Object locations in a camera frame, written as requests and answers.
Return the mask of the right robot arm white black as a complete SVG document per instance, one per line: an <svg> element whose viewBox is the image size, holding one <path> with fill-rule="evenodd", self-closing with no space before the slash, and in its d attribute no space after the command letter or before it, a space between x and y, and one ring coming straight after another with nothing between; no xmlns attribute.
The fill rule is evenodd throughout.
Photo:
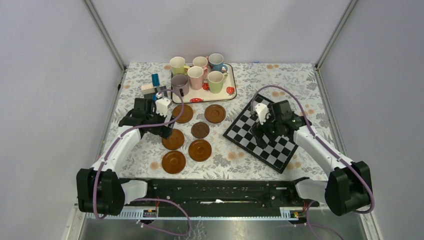
<svg viewBox="0 0 424 240"><path fill-rule="evenodd" d="M250 113L257 117L251 132L260 147L277 137L286 137L305 150L324 170L326 182L309 178L298 180L287 191L293 206L306 199L325 203L337 216L356 212L366 214L374 209L371 172L364 161L355 162L323 139L305 116L295 114L287 100L275 103L253 103Z"/></svg>

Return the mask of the black white chessboard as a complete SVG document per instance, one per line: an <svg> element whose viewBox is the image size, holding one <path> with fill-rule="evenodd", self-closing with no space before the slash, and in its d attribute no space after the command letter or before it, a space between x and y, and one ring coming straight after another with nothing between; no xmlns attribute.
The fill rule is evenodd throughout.
<svg viewBox="0 0 424 240"><path fill-rule="evenodd" d="M278 135L270 126L261 125L257 114L251 114L250 102L223 136L280 174L298 148L292 139Z"/></svg>

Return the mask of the dark walnut coaster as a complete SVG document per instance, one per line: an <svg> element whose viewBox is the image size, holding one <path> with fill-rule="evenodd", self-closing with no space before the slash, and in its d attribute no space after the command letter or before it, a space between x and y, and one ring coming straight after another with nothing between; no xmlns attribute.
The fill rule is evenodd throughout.
<svg viewBox="0 0 424 240"><path fill-rule="evenodd" d="M195 138L203 139L210 133L210 128L205 122L197 122L191 127L191 133Z"/></svg>

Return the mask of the brown coaster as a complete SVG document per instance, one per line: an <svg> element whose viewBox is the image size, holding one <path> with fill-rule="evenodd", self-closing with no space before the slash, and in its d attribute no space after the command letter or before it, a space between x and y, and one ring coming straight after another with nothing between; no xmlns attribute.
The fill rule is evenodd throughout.
<svg viewBox="0 0 424 240"><path fill-rule="evenodd" d="M213 104L205 109L204 117L208 122L218 124L226 118L226 110L221 105Z"/></svg>
<svg viewBox="0 0 424 240"><path fill-rule="evenodd" d="M184 154L177 150L166 153L161 161L162 168L169 174L178 174L186 166Z"/></svg>
<svg viewBox="0 0 424 240"><path fill-rule="evenodd" d="M183 107L184 109L183 109L182 115L176 121L179 124L188 123L193 118L193 115L194 115L194 112L191 106L185 104ZM176 118L180 114L181 110L182 110L182 105L176 106L172 111L172 116Z"/></svg>
<svg viewBox="0 0 424 240"><path fill-rule="evenodd" d="M179 129L173 129L172 134L169 138L162 138L162 145L168 150L177 150L179 149L185 141L184 134Z"/></svg>
<svg viewBox="0 0 424 240"><path fill-rule="evenodd" d="M204 162L211 156L212 147L208 141L198 139L190 144L188 154L192 160L196 162Z"/></svg>

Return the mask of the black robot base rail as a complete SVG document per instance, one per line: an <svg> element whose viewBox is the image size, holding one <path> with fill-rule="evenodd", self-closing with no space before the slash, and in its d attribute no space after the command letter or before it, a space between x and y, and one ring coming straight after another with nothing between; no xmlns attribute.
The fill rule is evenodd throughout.
<svg viewBox="0 0 424 240"><path fill-rule="evenodd" d="M282 218L301 211L310 199L296 192L296 180L216 180L147 178L144 201L131 207L152 207L159 217L183 217L183 213L165 199L178 204L190 218Z"/></svg>

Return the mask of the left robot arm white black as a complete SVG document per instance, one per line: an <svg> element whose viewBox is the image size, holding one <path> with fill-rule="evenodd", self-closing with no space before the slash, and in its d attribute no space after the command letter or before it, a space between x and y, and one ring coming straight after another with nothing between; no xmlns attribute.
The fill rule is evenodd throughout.
<svg viewBox="0 0 424 240"><path fill-rule="evenodd" d="M76 175L78 208L85 213L117 216L125 204L138 200L148 206L155 192L144 180L121 182L120 172L129 153L145 133L167 139L173 131L173 117L167 117L169 98L136 98L134 107L118 123L114 142L90 167Z"/></svg>

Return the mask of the green mug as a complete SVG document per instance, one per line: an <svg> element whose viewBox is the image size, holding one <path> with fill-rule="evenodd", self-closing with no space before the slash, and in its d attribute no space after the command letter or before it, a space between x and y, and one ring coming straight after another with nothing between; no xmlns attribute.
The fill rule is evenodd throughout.
<svg viewBox="0 0 424 240"><path fill-rule="evenodd" d="M228 77L227 73L222 73L220 71L212 71L207 75L207 83L209 90L213 94L219 94L224 86L224 83Z"/></svg>

